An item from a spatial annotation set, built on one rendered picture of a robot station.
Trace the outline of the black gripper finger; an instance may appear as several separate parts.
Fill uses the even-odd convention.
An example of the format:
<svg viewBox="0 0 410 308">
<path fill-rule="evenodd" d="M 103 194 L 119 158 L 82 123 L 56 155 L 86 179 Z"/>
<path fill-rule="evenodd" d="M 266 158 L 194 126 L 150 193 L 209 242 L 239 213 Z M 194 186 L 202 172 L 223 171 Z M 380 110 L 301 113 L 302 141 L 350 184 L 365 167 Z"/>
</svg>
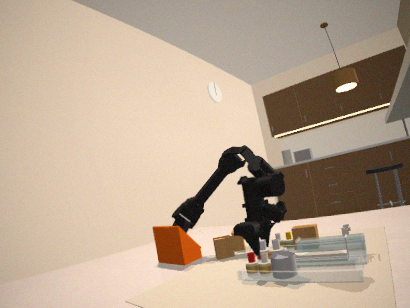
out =
<svg viewBox="0 0 410 308">
<path fill-rule="evenodd" d="M 259 242 L 259 236 L 261 235 L 263 231 L 256 233 L 251 236 L 241 236 L 244 238 L 244 240 L 250 245 L 251 250 L 255 253 L 255 255 L 260 255 L 260 242 Z"/>
<path fill-rule="evenodd" d="M 269 225 L 260 225 L 260 232 L 263 231 L 261 233 L 261 235 L 259 236 L 261 240 L 266 239 L 266 247 L 269 247 L 269 237 L 271 235 L 271 229 L 273 226 L 275 226 L 276 223 L 271 223 Z"/>
</svg>

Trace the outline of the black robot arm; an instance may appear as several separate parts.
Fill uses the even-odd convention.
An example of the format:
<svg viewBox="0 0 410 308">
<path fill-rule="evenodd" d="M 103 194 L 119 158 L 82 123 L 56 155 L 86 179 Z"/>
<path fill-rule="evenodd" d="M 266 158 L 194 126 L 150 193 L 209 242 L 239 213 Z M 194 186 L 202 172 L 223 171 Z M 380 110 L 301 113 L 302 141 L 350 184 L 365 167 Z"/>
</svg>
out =
<svg viewBox="0 0 410 308">
<path fill-rule="evenodd" d="M 242 161 L 242 158 L 237 154 L 243 156 L 245 160 Z M 284 194 L 284 175 L 281 171 L 275 173 L 274 169 L 262 157 L 255 156 L 248 146 L 233 146 L 222 153 L 218 162 L 218 168 L 195 197 L 186 199 L 178 206 L 178 209 L 172 215 L 176 219 L 172 226 L 180 226 L 188 233 L 188 229 L 192 229 L 203 214 L 204 203 L 210 198 L 225 177 L 244 167 L 246 162 L 248 163 L 249 173 L 255 178 L 243 176 L 238 181 L 237 185 L 242 185 L 243 188 L 244 200 L 278 197 Z M 257 212 L 258 217 L 262 218 L 264 216 L 265 219 L 267 218 L 275 223 L 280 223 L 284 220 L 284 215 L 287 212 L 284 206 L 285 202 L 278 201 L 276 204 L 271 204 L 266 199 L 265 203 L 264 205 L 263 202 L 260 203 L 261 206 L 258 207 Z"/>
</svg>

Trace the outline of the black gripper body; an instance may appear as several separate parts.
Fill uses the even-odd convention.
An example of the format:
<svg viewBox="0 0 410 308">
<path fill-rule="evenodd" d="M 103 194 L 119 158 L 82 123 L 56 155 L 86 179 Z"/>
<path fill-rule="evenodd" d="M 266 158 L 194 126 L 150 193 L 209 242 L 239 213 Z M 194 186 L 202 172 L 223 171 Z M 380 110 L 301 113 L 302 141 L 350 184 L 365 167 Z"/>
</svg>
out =
<svg viewBox="0 0 410 308">
<path fill-rule="evenodd" d="M 235 236 L 251 236 L 260 232 L 260 225 L 269 225 L 271 220 L 265 219 L 264 216 L 258 217 L 258 207 L 261 206 L 260 203 L 263 202 L 263 205 L 266 204 L 264 198 L 244 200 L 242 208 L 246 209 L 247 217 L 244 218 L 245 222 L 241 222 L 233 228 Z"/>
</svg>

